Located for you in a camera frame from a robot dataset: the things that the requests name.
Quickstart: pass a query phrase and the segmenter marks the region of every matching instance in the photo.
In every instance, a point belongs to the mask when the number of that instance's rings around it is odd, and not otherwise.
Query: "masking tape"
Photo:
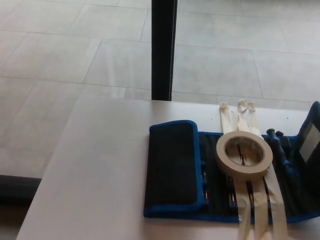
[[[259,152],[260,161],[255,165],[240,165],[231,160],[226,148],[232,144],[246,143],[253,151]],[[270,146],[257,135],[246,131],[232,131],[221,136],[216,144],[217,164],[220,169],[238,181],[254,181],[261,179],[268,172],[273,154]]]
[[[233,131],[229,107],[226,103],[220,105],[220,117],[222,123],[223,133],[227,134]],[[230,151],[237,151],[235,147],[229,149]],[[250,223],[251,223],[251,206],[250,199],[248,195],[248,189],[245,182],[233,181],[233,186],[235,190],[235,198],[238,206],[238,217],[239,217],[239,231],[237,240],[249,240],[250,233]]]
[[[251,114],[250,130],[252,133],[257,134],[259,135],[259,137],[262,138],[258,127],[258,120],[256,117],[256,109],[254,102],[250,103],[249,109]],[[286,220],[286,211],[284,201],[282,198],[282,193],[279,187],[279,183],[273,165],[270,166],[267,175],[264,176],[264,180],[268,186],[269,199],[271,205],[273,239],[287,240],[288,228]]]

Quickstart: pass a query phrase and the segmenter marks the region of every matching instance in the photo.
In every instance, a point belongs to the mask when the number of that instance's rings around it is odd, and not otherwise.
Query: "blue tool roll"
[[[233,185],[215,161],[216,144],[222,133],[198,132],[196,123],[190,120],[153,125],[149,131],[143,215],[239,222],[237,200],[231,197]],[[273,152],[272,164],[288,223],[320,216],[319,131],[320,103],[316,101],[297,136],[273,139],[263,135]],[[279,153],[278,146],[285,156]],[[253,202],[251,205],[253,223]]]

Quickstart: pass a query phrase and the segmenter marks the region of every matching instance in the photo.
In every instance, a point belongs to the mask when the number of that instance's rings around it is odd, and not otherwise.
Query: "blue trim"
[[[185,220],[200,220],[209,222],[219,222],[219,223],[239,223],[238,216],[220,216],[220,215],[209,215],[209,214],[181,214],[181,213],[163,213],[158,215],[145,215],[146,218],[159,218],[159,219],[185,219]],[[320,217],[320,212],[314,212],[301,216],[291,216],[286,219],[288,224],[298,223],[309,219],[314,219]],[[251,224],[255,223],[255,218],[251,217]],[[268,223],[272,225],[272,218],[269,217]]]
[[[145,217],[152,216],[155,213],[163,212],[196,212],[204,203],[203,195],[203,183],[202,183],[202,174],[201,174],[201,160],[200,160],[200,145],[199,145],[199,132],[197,124],[194,121],[190,120],[178,120],[170,121],[161,124],[152,125],[149,130],[154,128],[159,128],[168,125],[177,125],[177,124],[190,124],[193,129],[193,141],[194,141],[194,165],[195,165],[195,179],[196,179],[196,191],[197,198],[196,202],[193,204],[163,204],[163,205],[153,205],[146,208],[143,211]]]

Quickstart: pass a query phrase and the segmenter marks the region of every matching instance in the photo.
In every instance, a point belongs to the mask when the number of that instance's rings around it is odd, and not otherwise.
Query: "gray floor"
[[[174,101],[307,110],[319,100],[319,0],[178,7]],[[150,8],[0,0],[0,174],[43,175],[79,95],[150,99]]]

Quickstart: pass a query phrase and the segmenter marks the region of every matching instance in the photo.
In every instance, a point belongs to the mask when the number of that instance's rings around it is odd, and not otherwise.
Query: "white table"
[[[257,109],[262,133],[295,135],[306,115]],[[149,126],[182,119],[221,132],[217,105],[80,98],[17,239],[235,240],[236,224],[143,218]],[[295,224],[289,235],[320,239],[316,226],[318,219]]]

